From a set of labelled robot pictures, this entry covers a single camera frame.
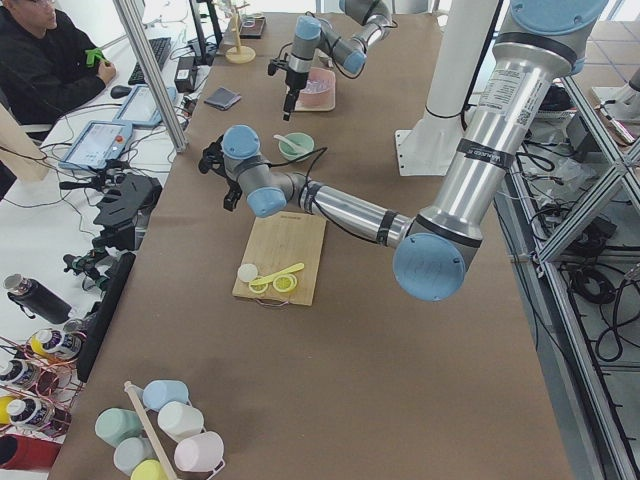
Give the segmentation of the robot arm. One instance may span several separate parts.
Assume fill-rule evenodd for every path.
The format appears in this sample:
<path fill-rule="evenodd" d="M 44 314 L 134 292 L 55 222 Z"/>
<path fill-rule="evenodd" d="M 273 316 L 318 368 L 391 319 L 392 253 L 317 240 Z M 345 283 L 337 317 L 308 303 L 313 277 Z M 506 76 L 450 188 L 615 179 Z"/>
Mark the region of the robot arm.
<path fill-rule="evenodd" d="M 493 47 L 495 68 L 458 142 L 435 202 L 408 218 L 300 173 L 279 173 L 262 156 L 257 133 L 234 125 L 221 139 L 221 172 L 233 209 L 245 198 L 266 218 L 296 203 L 349 234 L 394 249 L 393 272 L 410 295 L 454 294 L 483 235 L 481 221 L 551 83 L 579 72 L 601 1 L 515 1 Z"/>
<path fill-rule="evenodd" d="M 290 119 L 299 94 L 307 85 L 317 51 L 326 54 L 339 69 L 355 78 L 365 66 L 369 48 L 395 27 L 391 10 L 382 1 L 341 1 L 339 7 L 361 26 L 359 33 L 346 38 L 329 21 L 303 15 L 297 19 L 290 53 L 269 63 L 270 76 L 279 69 L 286 72 L 285 121 Z"/>

